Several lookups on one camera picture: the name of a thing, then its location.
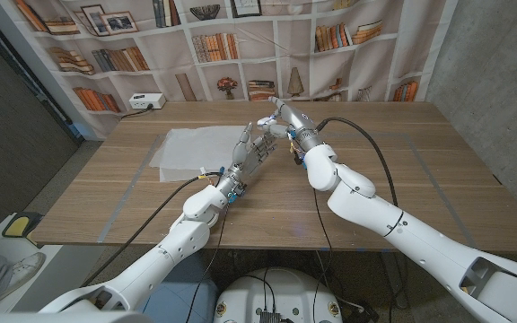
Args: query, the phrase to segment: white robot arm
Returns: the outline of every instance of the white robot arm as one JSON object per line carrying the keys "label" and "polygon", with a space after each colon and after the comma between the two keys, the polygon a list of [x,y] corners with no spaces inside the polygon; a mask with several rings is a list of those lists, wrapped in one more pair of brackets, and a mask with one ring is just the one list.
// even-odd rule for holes
{"label": "white robot arm", "polygon": [[313,188],[334,192],[329,208],[362,225],[430,273],[472,315],[485,322],[517,321],[517,263],[451,240],[375,194],[365,176],[338,164],[337,155],[319,137],[311,120],[278,98],[275,113],[258,121],[272,127],[277,117],[305,152],[303,162]]}
{"label": "white robot arm", "polygon": [[251,129],[249,124],[243,131],[232,153],[232,165],[217,186],[209,185],[187,199],[183,213],[161,242],[112,280],[66,292],[40,312],[134,310],[145,301],[181,260],[206,245],[209,228],[220,211],[244,195],[249,178],[276,148],[269,133],[247,145]]}

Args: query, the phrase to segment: white shoe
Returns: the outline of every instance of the white shoe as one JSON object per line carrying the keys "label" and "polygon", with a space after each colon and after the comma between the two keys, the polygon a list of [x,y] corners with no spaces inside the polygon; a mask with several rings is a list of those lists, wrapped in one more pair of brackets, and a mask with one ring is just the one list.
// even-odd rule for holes
{"label": "white shoe", "polygon": [[29,282],[41,269],[43,263],[45,263],[45,254],[37,252],[13,264],[13,275],[9,281],[9,286],[7,286],[5,292],[0,296],[0,301],[5,296],[15,292],[19,287]]}

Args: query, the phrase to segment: metal robotic hand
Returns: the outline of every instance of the metal robotic hand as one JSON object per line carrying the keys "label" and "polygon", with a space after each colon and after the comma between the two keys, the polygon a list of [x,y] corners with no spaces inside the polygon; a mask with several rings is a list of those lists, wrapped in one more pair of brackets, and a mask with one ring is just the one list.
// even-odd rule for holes
{"label": "metal robotic hand", "polygon": [[[277,97],[268,98],[276,104],[277,109],[270,117],[257,121],[258,128],[277,137],[295,140],[302,150],[307,153],[310,149],[323,144],[322,139],[316,131],[314,122],[302,111],[286,105]],[[278,125],[277,118],[281,118],[288,126]]]}

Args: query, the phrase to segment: white paper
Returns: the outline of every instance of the white paper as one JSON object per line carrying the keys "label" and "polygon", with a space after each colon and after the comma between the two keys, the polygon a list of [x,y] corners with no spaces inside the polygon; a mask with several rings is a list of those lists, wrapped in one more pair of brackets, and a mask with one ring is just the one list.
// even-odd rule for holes
{"label": "white paper", "polygon": [[158,167],[159,180],[170,182],[192,179],[207,172],[231,166],[232,149],[239,142],[245,126],[172,129],[149,166]]}

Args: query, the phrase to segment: white box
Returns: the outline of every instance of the white box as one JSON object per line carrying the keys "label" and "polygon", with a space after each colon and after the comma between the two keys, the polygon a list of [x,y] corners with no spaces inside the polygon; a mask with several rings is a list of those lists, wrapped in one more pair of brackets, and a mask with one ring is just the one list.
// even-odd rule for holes
{"label": "white box", "polygon": [[153,109],[160,109],[166,101],[162,93],[135,93],[129,99],[133,109],[147,109],[149,104],[153,104]]}

